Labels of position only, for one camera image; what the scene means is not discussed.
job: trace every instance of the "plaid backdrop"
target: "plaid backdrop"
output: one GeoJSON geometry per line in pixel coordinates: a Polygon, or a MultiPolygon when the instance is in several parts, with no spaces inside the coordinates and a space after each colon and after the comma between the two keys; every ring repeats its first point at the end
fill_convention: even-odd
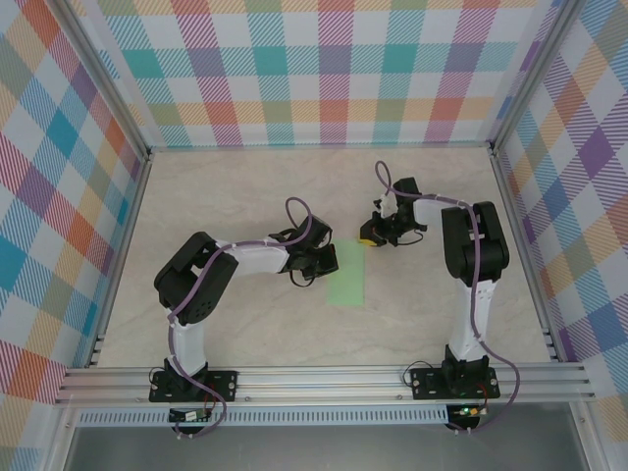
{"type": "Polygon", "coordinates": [[[44,0],[0,0],[0,469],[32,469],[78,366],[138,157],[44,0]]]}
{"type": "Polygon", "coordinates": [[[189,147],[484,141],[550,1],[73,4],[147,140],[189,147]]]}
{"type": "Polygon", "coordinates": [[[628,0],[590,0],[503,167],[554,321],[628,462],[628,0]]]}

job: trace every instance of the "table surface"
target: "table surface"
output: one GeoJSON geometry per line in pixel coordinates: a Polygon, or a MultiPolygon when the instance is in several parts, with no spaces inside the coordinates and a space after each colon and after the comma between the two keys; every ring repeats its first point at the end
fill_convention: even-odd
{"type": "MultiPolygon", "coordinates": [[[[422,192],[496,205],[510,265],[494,296],[489,344],[517,362],[549,361],[486,149],[363,148],[157,154],[98,366],[162,364],[167,323],[153,280],[193,233],[233,241],[276,233],[289,227],[284,201],[295,195],[332,226],[334,239],[356,239],[382,193],[373,170],[380,159],[395,181],[414,176],[422,192]]],[[[412,246],[367,247],[364,276],[362,306],[328,304],[325,279],[307,289],[286,274],[233,280],[206,321],[210,364],[440,362],[456,307],[442,235],[428,230],[412,246]]]]}

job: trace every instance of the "white arm segment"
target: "white arm segment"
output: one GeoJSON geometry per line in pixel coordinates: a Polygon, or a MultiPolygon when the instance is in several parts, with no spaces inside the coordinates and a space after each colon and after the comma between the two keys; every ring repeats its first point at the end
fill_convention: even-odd
{"type": "MultiPolygon", "coordinates": [[[[414,219],[418,224],[433,228],[443,228],[441,211],[455,205],[433,199],[417,199],[414,202],[414,219]]],[[[486,280],[479,282],[476,293],[475,323],[483,339],[489,325],[491,299],[497,282],[486,280]]],[[[471,329],[471,288],[456,280],[458,298],[457,313],[454,318],[453,332],[449,339],[449,349],[458,360],[473,361],[482,358],[486,352],[478,343],[471,329]]]]}
{"type": "MultiPolygon", "coordinates": [[[[262,239],[263,241],[277,243],[270,237],[262,239]]],[[[216,245],[222,247],[230,243],[218,240],[216,245]]],[[[230,248],[226,252],[237,260],[237,268],[232,278],[256,273],[279,273],[289,258],[285,248],[266,245],[246,245],[230,248]]],[[[199,372],[207,363],[204,349],[204,324],[204,322],[199,322],[182,326],[179,320],[175,319],[175,355],[189,376],[199,372]]]]}

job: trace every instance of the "green paper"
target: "green paper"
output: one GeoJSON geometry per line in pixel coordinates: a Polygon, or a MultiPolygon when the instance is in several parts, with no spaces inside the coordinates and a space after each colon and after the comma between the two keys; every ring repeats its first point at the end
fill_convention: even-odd
{"type": "Polygon", "coordinates": [[[327,278],[327,303],[333,306],[364,305],[364,248],[357,240],[334,240],[338,270],[327,278]]]}

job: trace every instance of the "beige surface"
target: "beige surface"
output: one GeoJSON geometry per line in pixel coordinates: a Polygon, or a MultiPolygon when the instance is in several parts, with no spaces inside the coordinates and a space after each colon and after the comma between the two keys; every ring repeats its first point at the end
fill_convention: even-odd
{"type": "MultiPolygon", "coordinates": [[[[489,344],[518,362],[547,361],[485,149],[303,149],[157,154],[99,366],[162,363],[167,324],[153,279],[194,232],[233,241],[278,232],[289,227],[285,199],[297,195],[334,238],[355,238],[382,192],[378,159],[395,181],[416,177],[423,192],[497,205],[511,259],[497,286],[489,344]]],[[[210,364],[440,361],[455,308],[442,235],[428,230],[413,246],[367,247],[365,278],[363,307],[327,305],[324,279],[308,289],[292,286],[288,275],[233,280],[207,321],[210,364]]]]}

